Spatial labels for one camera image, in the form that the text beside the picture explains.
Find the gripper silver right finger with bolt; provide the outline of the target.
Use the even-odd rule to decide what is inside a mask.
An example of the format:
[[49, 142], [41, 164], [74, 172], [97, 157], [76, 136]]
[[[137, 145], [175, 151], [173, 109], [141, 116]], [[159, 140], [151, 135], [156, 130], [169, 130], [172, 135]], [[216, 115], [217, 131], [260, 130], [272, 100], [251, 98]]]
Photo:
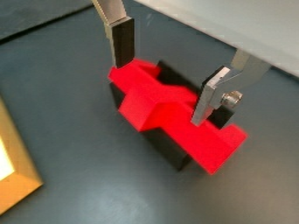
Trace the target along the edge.
[[229, 66], [224, 66], [203, 85], [191, 122], [199, 126], [220, 106], [233, 109], [243, 94], [239, 90], [257, 82], [271, 65], [249, 53], [237, 50]]

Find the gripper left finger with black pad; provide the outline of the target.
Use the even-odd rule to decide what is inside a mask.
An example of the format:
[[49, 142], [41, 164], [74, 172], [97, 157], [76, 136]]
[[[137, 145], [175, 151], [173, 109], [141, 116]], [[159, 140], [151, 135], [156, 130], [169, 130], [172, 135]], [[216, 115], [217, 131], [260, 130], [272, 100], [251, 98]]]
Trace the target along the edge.
[[91, 0], [104, 23], [116, 68], [135, 57], [135, 20], [127, 15], [121, 0]]

